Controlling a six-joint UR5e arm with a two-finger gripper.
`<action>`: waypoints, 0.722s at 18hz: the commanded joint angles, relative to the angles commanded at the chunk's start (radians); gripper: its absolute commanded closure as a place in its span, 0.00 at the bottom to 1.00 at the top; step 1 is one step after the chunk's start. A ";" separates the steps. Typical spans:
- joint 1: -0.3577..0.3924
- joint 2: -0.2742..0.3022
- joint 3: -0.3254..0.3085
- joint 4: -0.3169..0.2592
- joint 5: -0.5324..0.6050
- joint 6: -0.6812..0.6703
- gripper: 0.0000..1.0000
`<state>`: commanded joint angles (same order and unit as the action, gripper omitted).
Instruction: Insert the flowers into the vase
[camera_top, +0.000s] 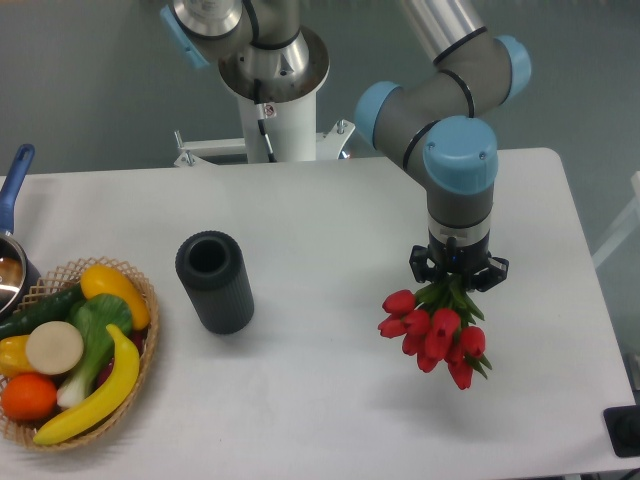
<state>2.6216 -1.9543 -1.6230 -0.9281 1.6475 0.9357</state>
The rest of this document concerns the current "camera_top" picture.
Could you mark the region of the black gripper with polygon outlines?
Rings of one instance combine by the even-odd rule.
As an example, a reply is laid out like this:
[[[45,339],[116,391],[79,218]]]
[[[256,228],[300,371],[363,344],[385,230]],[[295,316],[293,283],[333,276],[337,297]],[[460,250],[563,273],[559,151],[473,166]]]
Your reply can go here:
[[[441,242],[429,235],[428,247],[414,245],[409,256],[409,266],[418,283],[433,283],[437,280],[437,267],[447,273],[473,274],[471,288],[486,292],[506,280],[509,261],[489,256],[490,235],[480,241],[462,246],[456,238]]]

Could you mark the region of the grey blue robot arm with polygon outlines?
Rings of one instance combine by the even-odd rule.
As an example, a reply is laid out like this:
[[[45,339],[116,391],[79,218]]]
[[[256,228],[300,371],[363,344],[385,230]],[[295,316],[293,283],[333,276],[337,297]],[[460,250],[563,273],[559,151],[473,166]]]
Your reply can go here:
[[[409,263],[418,282],[456,275],[466,290],[504,281],[509,263],[489,250],[497,140],[482,115],[531,77],[526,48],[490,35],[467,1],[401,3],[435,74],[406,89],[370,86],[357,132],[424,187],[428,243]],[[215,65],[236,96],[252,163],[317,158],[315,95],[329,73],[324,42],[296,1],[169,1],[162,19],[189,62]]]

